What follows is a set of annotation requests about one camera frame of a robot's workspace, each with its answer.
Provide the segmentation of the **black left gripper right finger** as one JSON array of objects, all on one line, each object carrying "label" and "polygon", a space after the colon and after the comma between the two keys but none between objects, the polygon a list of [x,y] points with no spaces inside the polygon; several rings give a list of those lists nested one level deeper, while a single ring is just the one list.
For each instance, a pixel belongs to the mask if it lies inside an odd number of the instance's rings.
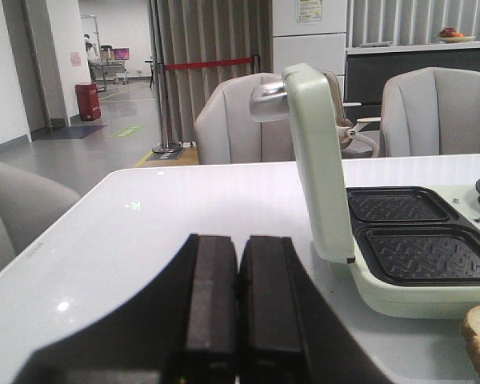
[{"label": "black left gripper right finger", "polygon": [[242,383],[388,383],[319,293],[290,238],[253,236],[239,271]]}]

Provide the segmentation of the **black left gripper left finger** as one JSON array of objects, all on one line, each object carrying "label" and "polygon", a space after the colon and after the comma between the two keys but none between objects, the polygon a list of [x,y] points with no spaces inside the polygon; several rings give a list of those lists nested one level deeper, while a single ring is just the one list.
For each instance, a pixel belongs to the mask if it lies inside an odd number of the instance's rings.
[{"label": "black left gripper left finger", "polygon": [[233,383],[237,258],[228,237],[192,234],[119,308],[36,350],[16,383]]}]

